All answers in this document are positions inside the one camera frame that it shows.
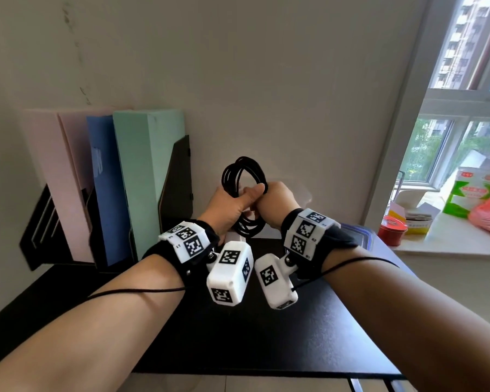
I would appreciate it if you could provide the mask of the green file folder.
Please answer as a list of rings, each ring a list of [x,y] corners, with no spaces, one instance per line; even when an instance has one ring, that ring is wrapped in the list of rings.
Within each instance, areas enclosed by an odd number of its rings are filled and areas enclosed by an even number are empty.
[[[185,136],[184,114],[178,109],[118,110],[113,122],[140,260],[161,233],[158,203],[174,145]]]

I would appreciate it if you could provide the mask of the person's right hand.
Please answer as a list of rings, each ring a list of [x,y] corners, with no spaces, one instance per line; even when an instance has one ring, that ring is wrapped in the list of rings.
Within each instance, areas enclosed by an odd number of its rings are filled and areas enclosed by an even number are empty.
[[[288,214],[302,206],[293,192],[281,181],[268,182],[268,190],[250,206],[256,217],[261,217],[270,227],[281,231]]]

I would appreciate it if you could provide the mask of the pale pink file folder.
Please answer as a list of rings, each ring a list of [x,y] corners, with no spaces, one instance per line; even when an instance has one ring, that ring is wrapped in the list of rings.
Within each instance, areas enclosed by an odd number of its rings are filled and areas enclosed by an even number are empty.
[[[93,188],[93,171],[87,117],[111,115],[113,106],[82,109],[60,109],[59,119],[63,125],[67,143],[81,190],[90,193]]]

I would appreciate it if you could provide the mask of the small yellow box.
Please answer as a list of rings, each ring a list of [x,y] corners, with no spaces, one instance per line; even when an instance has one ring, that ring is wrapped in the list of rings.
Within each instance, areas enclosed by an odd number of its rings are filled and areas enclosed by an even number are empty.
[[[406,234],[425,235],[439,212],[438,208],[428,203],[423,203],[413,209],[406,209],[395,202],[391,202],[387,215],[404,223],[407,227]]]

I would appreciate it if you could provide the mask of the green and white carton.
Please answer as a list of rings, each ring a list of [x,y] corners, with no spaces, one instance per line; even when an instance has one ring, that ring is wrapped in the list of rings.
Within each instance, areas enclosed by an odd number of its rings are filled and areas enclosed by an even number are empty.
[[[471,150],[449,178],[442,212],[468,218],[471,210],[490,199],[490,156]]]

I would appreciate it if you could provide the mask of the blue plastic container lid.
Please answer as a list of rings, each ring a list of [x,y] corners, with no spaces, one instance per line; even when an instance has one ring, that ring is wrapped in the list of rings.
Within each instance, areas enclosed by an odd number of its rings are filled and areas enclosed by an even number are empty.
[[[376,234],[373,230],[360,225],[350,225],[341,223],[341,229],[349,234],[359,246],[367,251],[372,251],[374,238]]]

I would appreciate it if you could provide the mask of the white window frame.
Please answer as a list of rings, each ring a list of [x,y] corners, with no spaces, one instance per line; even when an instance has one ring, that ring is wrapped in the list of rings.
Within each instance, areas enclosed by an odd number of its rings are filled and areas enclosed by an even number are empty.
[[[471,122],[490,122],[490,6],[458,89],[434,88],[458,13],[466,0],[427,0],[405,79],[392,114],[362,224],[377,232],[418,117],[452,120],[427,175],[439,190]]]

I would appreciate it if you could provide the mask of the person's left hand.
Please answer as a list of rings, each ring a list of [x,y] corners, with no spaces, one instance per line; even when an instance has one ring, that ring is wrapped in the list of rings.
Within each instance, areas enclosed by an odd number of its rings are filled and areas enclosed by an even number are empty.
[[[236,198],[228,194],[222,186],[219,186],[206,210],[197,219],[207,223],[214,232],[223,240],[228,230],[236,223],[243,212],[238,211]]]

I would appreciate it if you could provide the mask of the red round container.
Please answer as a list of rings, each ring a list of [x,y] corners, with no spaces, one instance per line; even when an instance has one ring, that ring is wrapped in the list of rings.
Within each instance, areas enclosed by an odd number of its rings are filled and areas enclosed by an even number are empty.
[[[408,230],[408,226],[403,221],[396,217],[384,216],[377,236],[389,247],[398,247],[404,235]]]

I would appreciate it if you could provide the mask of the black metal file holder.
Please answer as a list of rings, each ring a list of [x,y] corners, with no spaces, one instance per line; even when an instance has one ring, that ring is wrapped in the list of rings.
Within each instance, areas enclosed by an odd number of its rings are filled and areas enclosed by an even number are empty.
[[[89,244],[96,269],[102,273],[121,273],[127,270],[136,263],[137,259],[132,230],[129,231],[126,239],[130,244],[131,254],[113,265],[108,265],[96,191],[95,189],[83,190],[82,196],[92,221]],[[161,230],[168,230],[180,221],[190,219],[193,213],[193,200],[191,150],[189,135],[186,135],[174,144],[163,191],[158,201],[157,216]],[[47,185],[33,210],[19,247],[32,271],[43,264],[92,265],[92,263],[72,259]]]

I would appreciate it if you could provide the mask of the person's right forearm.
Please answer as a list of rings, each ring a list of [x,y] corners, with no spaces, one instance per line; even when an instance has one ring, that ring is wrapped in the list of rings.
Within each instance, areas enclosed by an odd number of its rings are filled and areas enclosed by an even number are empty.
[[[490,323],[363,248],[331,251],[325,280],[419,392],[490,392]]]

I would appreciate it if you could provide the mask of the blue file folder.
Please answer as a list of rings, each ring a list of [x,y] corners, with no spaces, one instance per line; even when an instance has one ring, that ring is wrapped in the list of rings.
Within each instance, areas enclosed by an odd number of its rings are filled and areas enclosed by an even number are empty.
[[[132,258],[131,222],[112,115],[86,118],[107,266]]]

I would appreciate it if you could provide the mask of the person's left forearm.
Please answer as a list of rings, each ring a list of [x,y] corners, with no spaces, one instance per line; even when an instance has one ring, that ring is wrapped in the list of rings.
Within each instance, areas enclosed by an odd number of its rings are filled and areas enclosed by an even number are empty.
[[[183,295],[110,294],[86,301],[0,362],[0,392],[116,392]]]

